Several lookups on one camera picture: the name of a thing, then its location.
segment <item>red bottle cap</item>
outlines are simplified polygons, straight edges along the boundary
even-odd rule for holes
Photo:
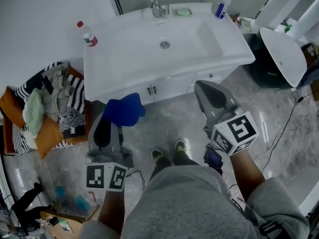
[[[83,26],[83,22],[79,21],[76,25],[77,25],[78,27],[82,27],[82,26]]]

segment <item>sink drain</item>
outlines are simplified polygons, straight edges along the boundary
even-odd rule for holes
[[[162,49],[166,50],[166,49],[168,49],[168,48],[170,47],[170,43],[164,41],[164,42],[161,42],[161,43],[159,44],[159,46],[160,46]]]

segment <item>green cloth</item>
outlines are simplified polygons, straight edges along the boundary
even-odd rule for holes
[[[30,96],[26,97],[26,113],[25,119],[28,125],[29,131],[32,136],[36,136],[42,128],[44,117],[44,104],[42,102],[42,91],[34,89]]]

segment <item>forearm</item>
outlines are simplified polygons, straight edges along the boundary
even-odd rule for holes
[[[265,181],[265,178],[245,149],[230,156],[230,161],[239,190],[247,201],[250,194]]]
[[[98,220],[121,234],[125,215],[124,190],[105,193]]]

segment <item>white marker cube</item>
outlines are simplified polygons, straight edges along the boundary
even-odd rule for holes
[[[250,112],[216,124],[212,140],[229,156],[247,148],[259,135]]]
[[[90,190],[122,191],[127,167],[118,163],[93,163],[86,166],[86,187]]]

